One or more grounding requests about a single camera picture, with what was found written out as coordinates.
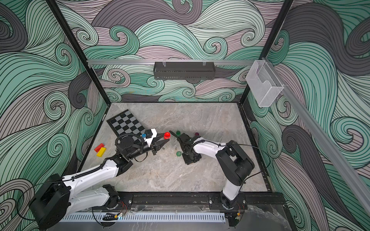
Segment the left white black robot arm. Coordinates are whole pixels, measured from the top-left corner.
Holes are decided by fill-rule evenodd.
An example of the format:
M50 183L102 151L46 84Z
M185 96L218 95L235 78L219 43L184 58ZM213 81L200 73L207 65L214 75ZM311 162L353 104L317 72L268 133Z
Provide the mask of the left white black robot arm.
M88 208L121 208L120 196L112 185L90 188L125 173L138 156L149 152L155 155L170 137L169 132L157 133L155 129L142 135L124 133L115 140L116 153L100 165L63 177L50 176L29 202L38 227L47 230L65 216Z

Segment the red paint jar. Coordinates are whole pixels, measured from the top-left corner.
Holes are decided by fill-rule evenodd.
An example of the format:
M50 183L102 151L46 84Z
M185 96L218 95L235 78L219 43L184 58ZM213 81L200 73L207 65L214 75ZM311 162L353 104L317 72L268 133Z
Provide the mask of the red paint jar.
M163 137L165 140L170 139L171 134L169 132L166 132Z

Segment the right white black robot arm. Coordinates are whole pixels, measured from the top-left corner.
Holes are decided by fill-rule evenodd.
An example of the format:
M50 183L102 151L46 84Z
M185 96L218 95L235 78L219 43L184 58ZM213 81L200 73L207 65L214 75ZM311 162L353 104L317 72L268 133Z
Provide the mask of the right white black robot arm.
M209 141L199 135L189 137L187 134L165 133L165 138L173 136L177 139L182 150L185 164L198 162L202 156L216 159L221 167L226 183L220 192L220 199L225 209L231 210L238 203L239 194L246 180L257 175L251 174L255 168L252 159L242 149L243 144L231 140L226 143Z

